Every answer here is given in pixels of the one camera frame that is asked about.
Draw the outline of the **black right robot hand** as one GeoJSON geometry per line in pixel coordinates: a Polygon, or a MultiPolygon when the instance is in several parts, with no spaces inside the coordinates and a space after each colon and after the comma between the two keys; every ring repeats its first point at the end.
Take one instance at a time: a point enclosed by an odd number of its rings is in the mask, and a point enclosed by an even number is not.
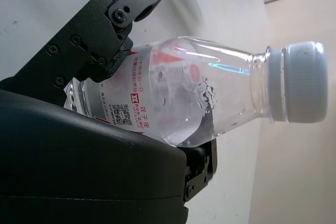
{"type": "Polygon", "coordinates": [[[1,223],[186,223],[217,143],[172,147],[63,107],[74,77],[111,77],[161,0],[90,0],[1,82],[1,223]]]}

